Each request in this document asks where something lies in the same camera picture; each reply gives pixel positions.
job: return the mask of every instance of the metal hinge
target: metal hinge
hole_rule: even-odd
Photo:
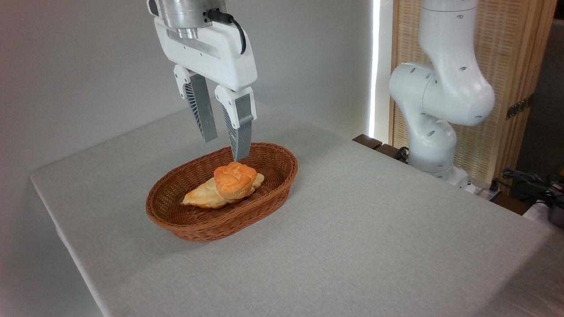
[[[505,116],[505,119],[509,120],[511,117],[516,116],[519,112],[523,112],[525,109],[532,106],[534,97],[535,94],[533,93],[527,98],[507,108],[507,115]]]

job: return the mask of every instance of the robotic arm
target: robotic arm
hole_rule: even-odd
[[[477,6],[478,0],[423,0],[419,43],[433,65],[404,63],[390,79],[408,126],[409,164],[460,188],[468,175],[453,165],[456,133],[448,123],[478,125],[495,103],[474,55]]]
[[[243,159],[257,118],[250,87],[257,68],[245,31],[227,13],[224,0],[148,0],[147,6],[162,50],[177,64],[180,97],[188,100],[204,141],[217,137],[209,78],[219,84],[215,97],[223,105],[233,159]]]

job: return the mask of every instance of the pastry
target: pastry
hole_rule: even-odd
[[[220,196],[241,199],[252,190],[257,171],[239,162],[231,162],[216,168],[213,176]]]
[[[261,186],[262,182],[264,181],[265,176],[257,173],[257,176],[252,183],[251,189],[246,193],[243,197],[249,197],[255,189]],[[203,183],[202,185],[198,186],[195,190],[187,193],[184,196],[184,200],[181,202],[182,205],[193,205],[200,208],[214,208],[219,209],[224,207],[227,204],[236,204],[243,200],[240,199],[227,199],[223,198],[219,195],[217,187],[215,185],[215,178],[210,178],[207,182]]]

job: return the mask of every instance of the white wall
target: white wall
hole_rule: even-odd
[[[370,0],[228,5],[253,45],[257,100],[366,131]],[[144,0],[2,1],[0,316],[100,315],[29,173],[187,107],[151,18]]]
[[[374,138],[390,143],[390,90],[391,45],[394,2],[381,0],[378,28],[378,68],[376,76]]]

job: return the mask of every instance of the brown woven basket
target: brown woven basket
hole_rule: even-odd
[[[298,161],[272,143],[253,143],[240,162],[265,176],[247,199],[220,209],[183,206],[184,195],[213,177],[213,171],[233,161],[231,148],[197,158],[162,177],[147,197],[147,215],[158,226],[190,241],[213,241],[234,234],[273,213],[288,198]]]

